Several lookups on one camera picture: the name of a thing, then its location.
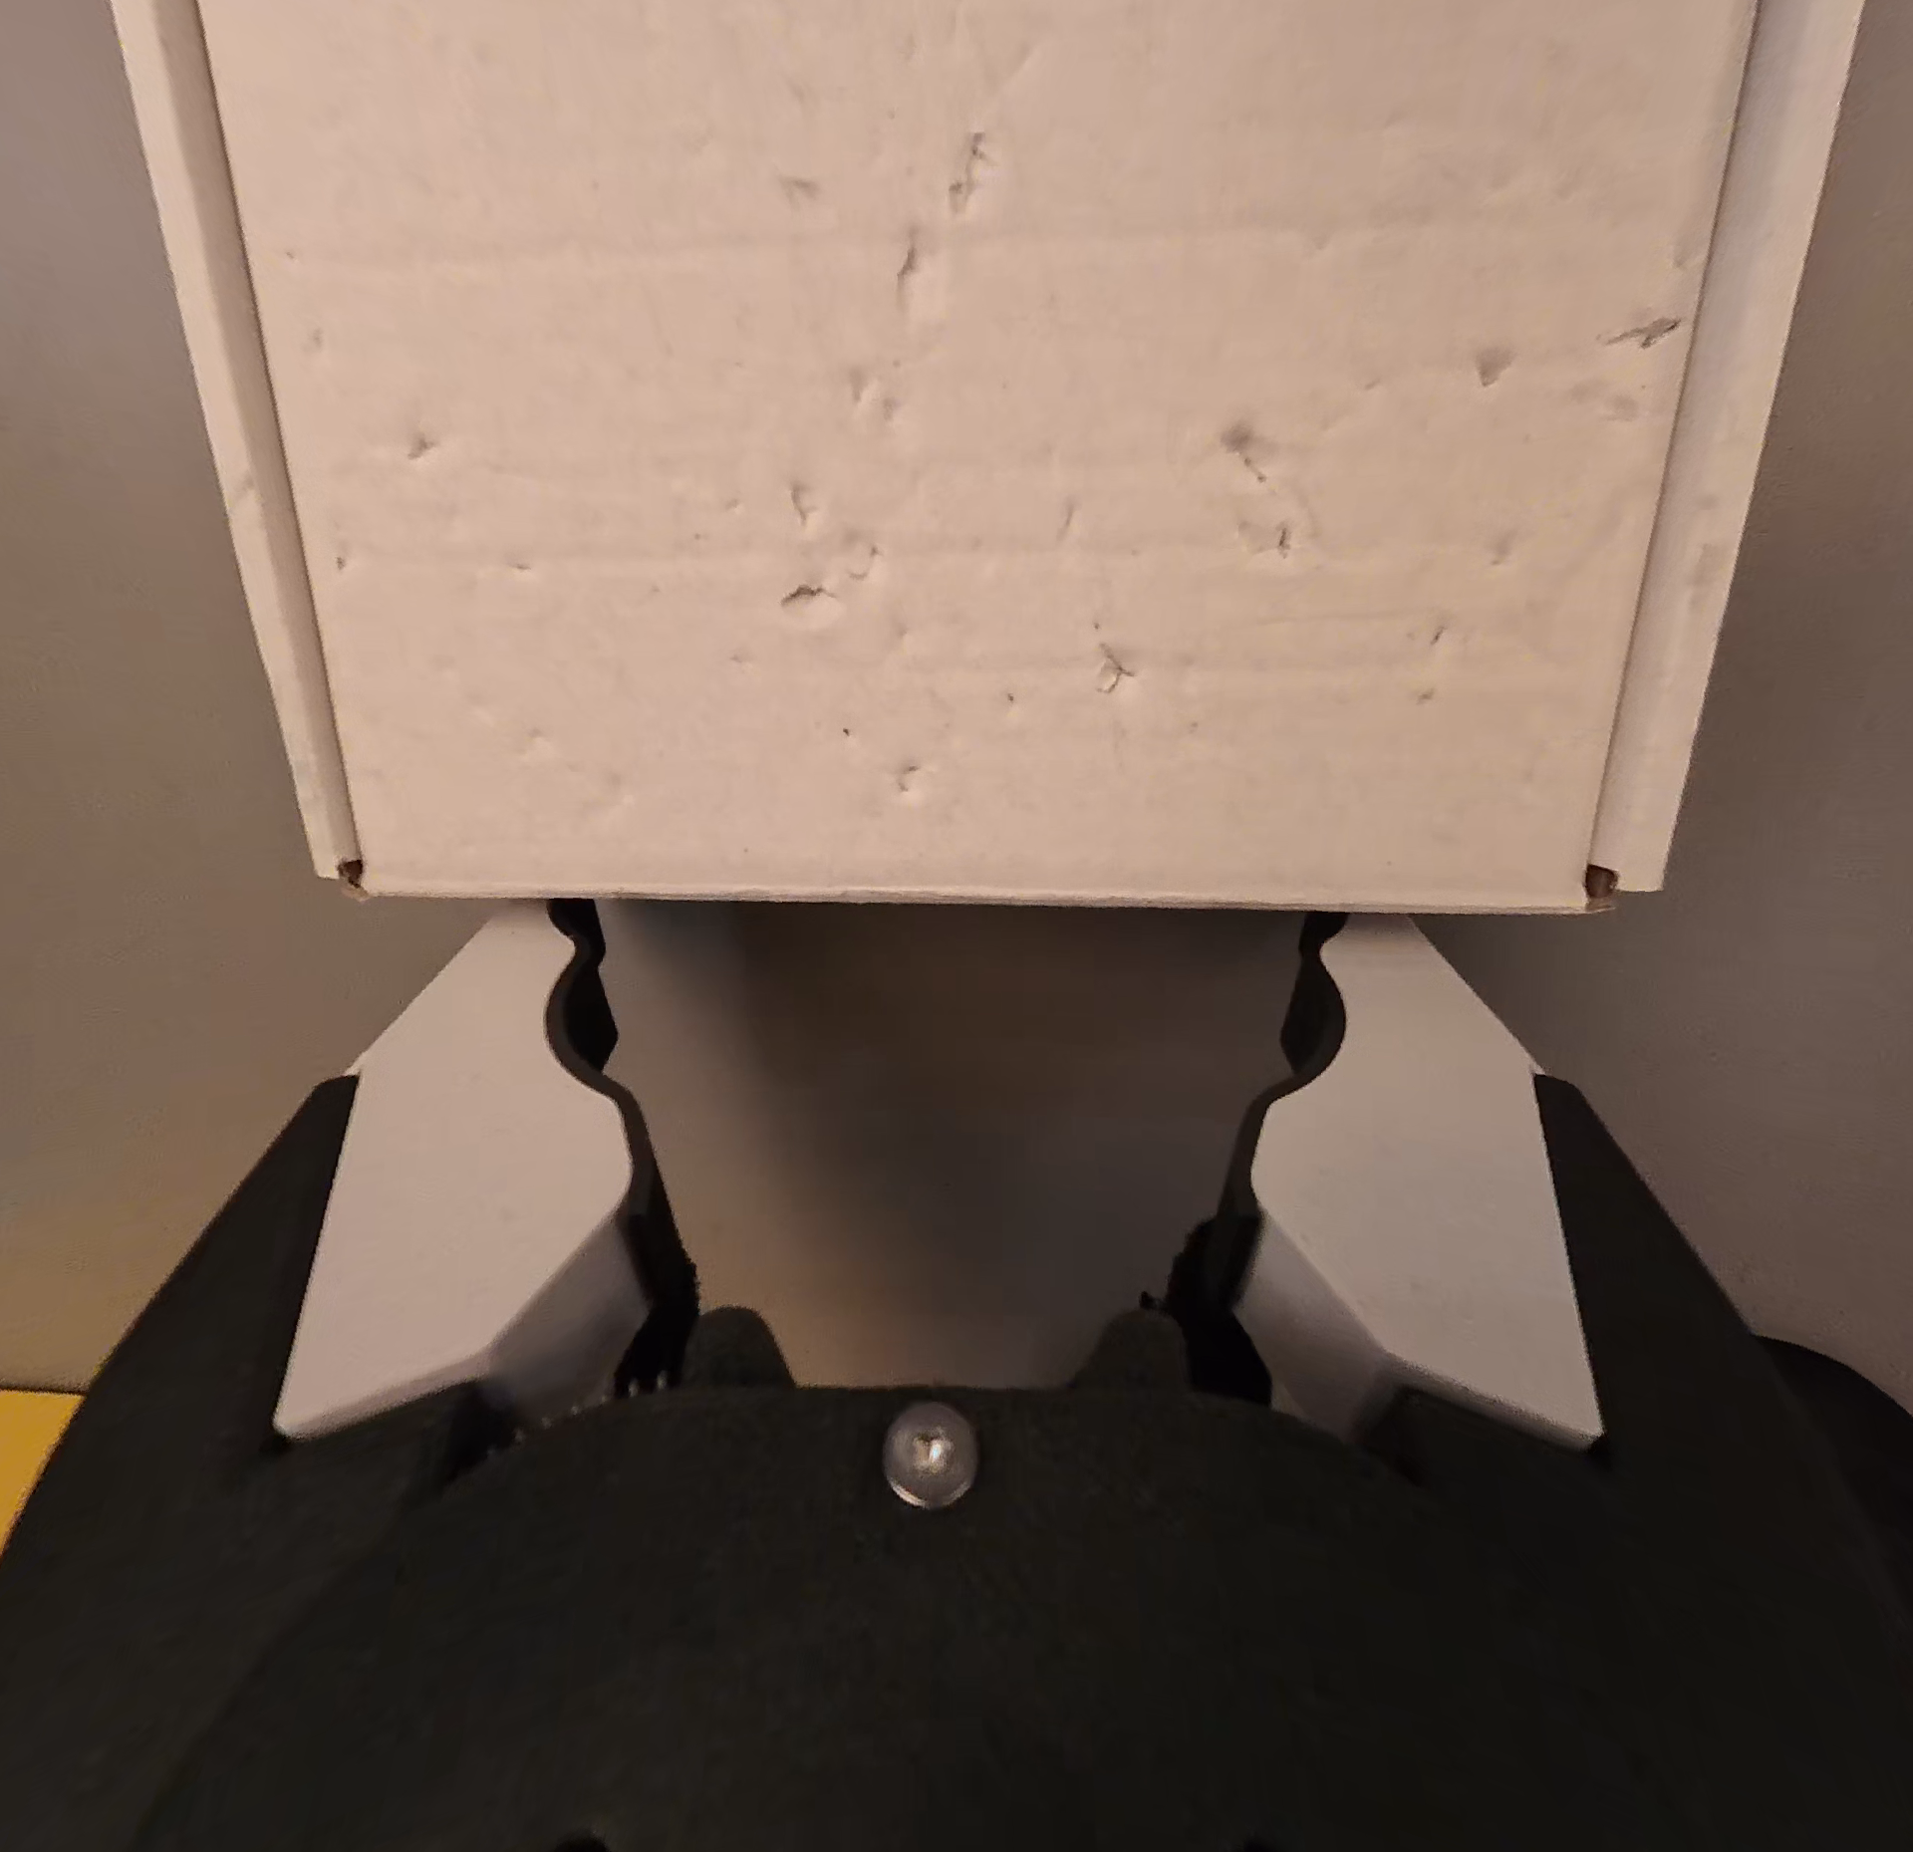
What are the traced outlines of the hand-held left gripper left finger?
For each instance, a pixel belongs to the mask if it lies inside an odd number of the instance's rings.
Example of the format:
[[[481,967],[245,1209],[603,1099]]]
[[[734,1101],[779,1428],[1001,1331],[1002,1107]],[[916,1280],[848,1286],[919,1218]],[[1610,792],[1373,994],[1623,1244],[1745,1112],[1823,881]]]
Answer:
[[[349,1071],[274,1427],[321,1438],[472,1387],[517,1427],[607,1400],[663,1266],[592,905],[504,905]]]

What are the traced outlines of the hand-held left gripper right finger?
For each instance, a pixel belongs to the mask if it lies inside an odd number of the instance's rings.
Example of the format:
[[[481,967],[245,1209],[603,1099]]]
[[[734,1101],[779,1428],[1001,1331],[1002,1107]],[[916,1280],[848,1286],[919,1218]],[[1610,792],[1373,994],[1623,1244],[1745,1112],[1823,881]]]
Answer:
[[[1403,917],[1317,913],[1217,1211],[1182,1250],[1200,1391],[1368,1435],[1434,1395],[1601,1435],[1538,1068]]]

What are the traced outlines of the white cardboard mailer box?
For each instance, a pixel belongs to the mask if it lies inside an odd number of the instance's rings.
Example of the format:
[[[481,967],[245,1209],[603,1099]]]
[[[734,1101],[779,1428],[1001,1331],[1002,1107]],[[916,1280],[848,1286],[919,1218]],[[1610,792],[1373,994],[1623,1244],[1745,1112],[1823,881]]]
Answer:
[[[1666,878],[1865,0],[108,2],[319,878]]]

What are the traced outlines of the yellow plastic bin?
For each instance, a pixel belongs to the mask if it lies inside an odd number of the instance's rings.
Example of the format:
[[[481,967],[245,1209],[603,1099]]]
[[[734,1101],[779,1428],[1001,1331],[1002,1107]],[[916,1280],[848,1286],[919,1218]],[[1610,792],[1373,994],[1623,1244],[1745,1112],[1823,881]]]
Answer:
[[[2,1390],[2,1543],[18,1526],[84,1398],[84,1391]]]

